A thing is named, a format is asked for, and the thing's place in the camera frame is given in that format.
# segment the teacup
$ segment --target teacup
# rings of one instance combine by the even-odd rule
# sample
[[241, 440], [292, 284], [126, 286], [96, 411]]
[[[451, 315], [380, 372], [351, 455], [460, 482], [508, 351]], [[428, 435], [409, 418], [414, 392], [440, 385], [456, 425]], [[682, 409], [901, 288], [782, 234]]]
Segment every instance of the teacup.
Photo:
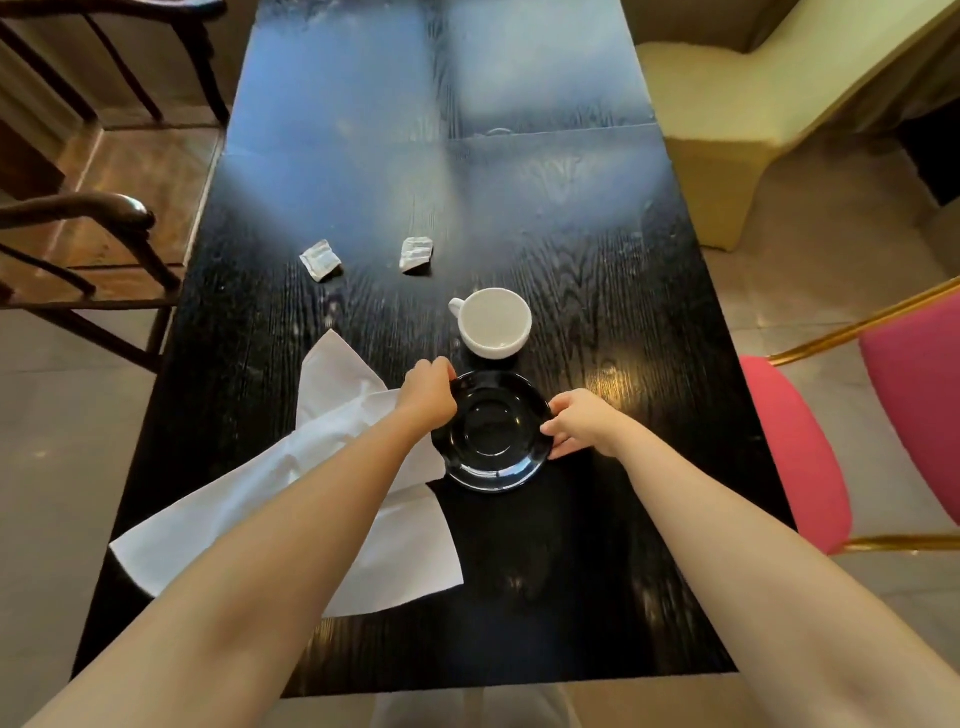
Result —
[[449, 306], [460, 324], [461, 338], [477, 356], [506, 359], [530, 338], [530, 306], [506, 288], [483, 288], [466, 301], [453, 299]]

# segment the forearm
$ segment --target forearm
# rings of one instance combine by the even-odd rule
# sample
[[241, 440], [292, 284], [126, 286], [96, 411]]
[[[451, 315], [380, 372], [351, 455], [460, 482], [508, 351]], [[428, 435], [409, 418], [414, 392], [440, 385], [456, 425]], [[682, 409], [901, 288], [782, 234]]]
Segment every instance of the forearm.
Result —
[[32, 725], [255, 724], [424, 433], [397, 411], [238, 524]]
[[939, 726], [960, 715], [955, 673], [798, 534], [633, 421], [619, 428], [615, 450], [720, 638], [781, 724]]

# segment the sugar packet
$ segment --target sugar packet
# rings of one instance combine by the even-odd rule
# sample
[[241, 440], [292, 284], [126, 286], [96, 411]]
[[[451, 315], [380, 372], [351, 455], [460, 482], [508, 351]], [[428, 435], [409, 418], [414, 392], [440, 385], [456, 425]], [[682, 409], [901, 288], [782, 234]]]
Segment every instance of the sugar packet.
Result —
[[343, 265], [340, 258], [330, 250], [330, 244], [326, 240], [321, 240], [309, 250], [304, 251], [300, 260], [306, 266], [310, 277], [317, 283], [333, 273], [338, 266]]
[[400, 273], [412, 271], [430, 262], [433, 240], [428, 237], [408, 237], [400, 249]]

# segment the tile floor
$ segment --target tile floor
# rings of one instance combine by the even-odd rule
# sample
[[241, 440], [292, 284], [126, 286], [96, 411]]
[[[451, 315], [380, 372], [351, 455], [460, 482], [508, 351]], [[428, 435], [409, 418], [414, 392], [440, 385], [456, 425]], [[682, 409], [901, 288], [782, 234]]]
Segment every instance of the tile floor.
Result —
[[[931, 202], [902, 151], [816, 139], [771, 169], [735, 254], [707, 251], [741, 352], [787, 349], [941, 281]], [[99, 323], [144, 344], [150, 312]], [[855, 346], [786, 370], [850, 485], [857, 534], [952, 528], [883, 418]], [[153, 377], [28, 314], [0, 312], [0, 728], [69, 675]], [[960, 667], [960, 555], [842, 566]], [[570, 688], [592, 725], [767, 725], [738, 676]], [[371, 699], [285, 701], [269, 726], [365, 725]]]

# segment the table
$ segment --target table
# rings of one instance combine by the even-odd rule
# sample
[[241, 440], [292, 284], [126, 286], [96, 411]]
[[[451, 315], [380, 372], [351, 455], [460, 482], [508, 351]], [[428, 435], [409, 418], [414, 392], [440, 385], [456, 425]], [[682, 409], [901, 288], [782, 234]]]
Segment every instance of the table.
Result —
[[[411, 235], [427, 276], [397, 269]], [[298, 255], [327, 238], [345, 273]], [[294, 426], [335, 328], [398, 386], [461, 346], [453, 296], [531, 305], [503, 366], [586, 386], [792, 525], [616, 0], [264, 0], [114, 537]], [[620, 466], [431, 486], [465, 585], [325, 619], [286, 695], [733, 669]], [[75, 670], [144, 609], [108, 554]]]

